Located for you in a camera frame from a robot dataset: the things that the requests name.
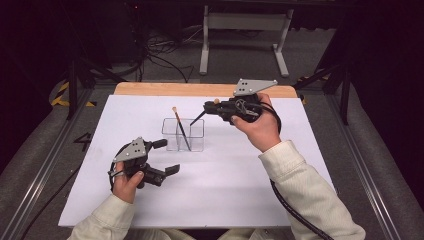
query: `table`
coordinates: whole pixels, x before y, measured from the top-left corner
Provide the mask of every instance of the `table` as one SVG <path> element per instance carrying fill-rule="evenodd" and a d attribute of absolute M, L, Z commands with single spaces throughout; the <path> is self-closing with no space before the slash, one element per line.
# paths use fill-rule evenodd
<path fill-rule="evenodd" d="M 110 163 L 124 144 L 142 134 L 147 141 L 161 138 L 162 119 L 195 117 L 211 97 L 231 96 L 235 85 L 178 83 L 120 83 L 106 103 L 84 163 L 59 221 L 72 227 L 89 215 L 109 194 Z M 331 185 L 305 111 L 289 86 L 264 90 L 282 117 L 284 137 Z M 260 152 L 246 136 L 217 116 L 205 115 L 203 152 L 149 153 L 148 163 L 163 170 L 180 164 L 180 172 L 161 187 L 146 184 L 137 191 L 134 228 L 233 228 L 290 225 L 258 160 Z"/>

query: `white metal frame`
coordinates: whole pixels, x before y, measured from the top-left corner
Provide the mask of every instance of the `white metal frame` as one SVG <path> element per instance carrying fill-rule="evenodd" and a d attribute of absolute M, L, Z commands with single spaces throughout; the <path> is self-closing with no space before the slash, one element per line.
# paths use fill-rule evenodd
<path fill-rule="evenodd" d="M 273 51 L 277 59 L 278 67 L 282 77 L 288 77 L 286 63 L 281 50 L 286 40 L 292 19 L 293 10 L 288 10 L 287 14 L 234 14 L 234 13 L 209 13 L 208 6 L 205 6 L 203 17 L 203 47 L 200 59 L 200 75 L 208 72 L 209 61 L 209 29 L 241 29 L 241 30 L 264 30 L 280 31 L 280 41 L 273 44 Z"/>

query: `hand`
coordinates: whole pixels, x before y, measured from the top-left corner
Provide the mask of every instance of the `hand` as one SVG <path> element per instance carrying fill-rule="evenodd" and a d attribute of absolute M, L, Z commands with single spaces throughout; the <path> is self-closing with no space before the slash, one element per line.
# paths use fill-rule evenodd
<path fill-rule="evenodd" d="M 117 162 L 116 171 L 119 172 L 123 169 L 124 163 Z M 134 174 L 131 179 L 128 179 L 126 175 L 116 176 L 113 183 L 113 195 L 117 196 L 122 201 L 133 203 L 135 198 L 135 190 L 143 177 L 144 173 L 141 171 Z"/>
<path fill-rule="evenodd" d="M 258 93 L 258 98 L 260 102 L 271 105 L 267 94 Z M 253 123 L 248 123 L 235 115 L 231 117 L 231 121 L 237 129 L 247 135 L 253 146 L 261 152 L 265 152 L 281 142 L 277 120 L 268 111 L 262 111 L 262 115 Z"/>

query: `person's right hand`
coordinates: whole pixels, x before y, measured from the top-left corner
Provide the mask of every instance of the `person's right hand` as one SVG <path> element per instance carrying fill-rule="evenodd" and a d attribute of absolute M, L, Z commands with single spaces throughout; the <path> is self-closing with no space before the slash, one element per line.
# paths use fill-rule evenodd
<path fill-rule="evenodd" d="M 260 102 L 272 106 L 267 94 L 258 93 L 258 97 Z M 253 123 L 248 123 L 235 115 L 231 117 L 231 121 L 237 129 L 247 135 L 253 146 L 261 152 L 265 152 L 281 142 L 277 119 L 268 111 L 262 111 L 262 115 Z"/>

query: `gray floor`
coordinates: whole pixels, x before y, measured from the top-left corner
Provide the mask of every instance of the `gray floor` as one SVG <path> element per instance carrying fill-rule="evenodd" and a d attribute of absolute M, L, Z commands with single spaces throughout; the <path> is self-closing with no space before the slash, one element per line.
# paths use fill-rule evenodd
<path fill-rule="evenodd" d="M 199 42 L 191 42 L 170 54 L 159 56 L 179 67 L 194 66 L 189 82 L 236 83 L 239 78 L 249 78 L 276 79 L 280 85 L 291 85 L 299 77 L 313 73 L 333 33 L 333 30 L 290 31 L 283 49 L 290 72 L 290 77 L 285 79 L 280 77 L 271 52 L 271 44 L 278 39 L 278 35 L 272 32 L 262 32 L 254 38 L 247 38 L 235 32 L 212 33 L 209 69 L 206 76 L 198 74 L 201 53 Z M 190 68 L 184 68 L 183 72 L 187 76 Z M 126 78 L 132 81 L 136 79 L 134 74 Z M 182 82 L 183 80 L 175 69 L 163 68 L 146 61 L 143 81 Z M 1 235 L 6 231 L 9 222 L 14 219 L 15 223 L 25 223 L 23 226 L 16 225 L 17 231 L 13 236 L 19 236 L 17 232 L 29 224 L 36 212 L 81 163 L 85 156 L 83 144 L 73 143 L 73 141 L 87 132 L 95 133 L 106 99 L 113 93 L 115 87 L 113 84 L 105 84 L 110 82 L 101 81 L 96 85 L 89 100 L 96 101 L 98 105 L 83 107 L 73 125 L 65 120 L 67 108 L 54 106 L 51 114 L 22 145 L 0 176 Z M 391 239 L 422 239 L 424 236 L 423 212 L 405 184 L 386 146 L 362 110 L 354 89 L 351 91 L 349 103 L 349 126 L 344 128 L 340 127 L 339 118 L 332 111 L 332 98 L 319 91 L 321 84 L 314 83 L 301 93 L 305 95 L 307 102 L 304 105 L 305 110 L 339 197 L 352 213 L 354 220 L 365 228 L 367 239 L 389 239 L 384 222 L 381 222 L 379 214 L 376 214 L 385 210 L 397 231 L 397 234 L 396 231 L 390 232 L 393 234 Z M 56 91 L 57 89 L 52 92 L 52 96 L 56 94 Z M 24 216 L 22 221 L 16 221 L 15 212 L 22 209 L 19 206 L 25 199 L 25 194 L 31 187 L 30 184 L 37 177 L 46 158 L 51 156 L 51 148 L 64 126 L 68 128 L 69 135 L 64 139 L 61 150 L 57 152 L 51 173 L 44 178 L 45 185 L 40 186 L 41 193 L 33 197 L 36 201 L 33 207 L 30 206 L 28 209 L 28 216 Z M 345 138 L 346 129 L 352 134 L 360 156 L 372 176 L 372 183 L 376 187 L 374 192 L 368 191 L 367 183 L 369 182 L 364 181 L 358 174 L 355 154 Z M 64 187 L 35 221 L 26 239 L 66 239 L 69 236 L 71 230 L 58 227 L 57 223 L 72 182 L 73 180 Z M 376 209 L 372 201 L 372 197 L 376 195 L 382 199 L 386 209 Z"/>

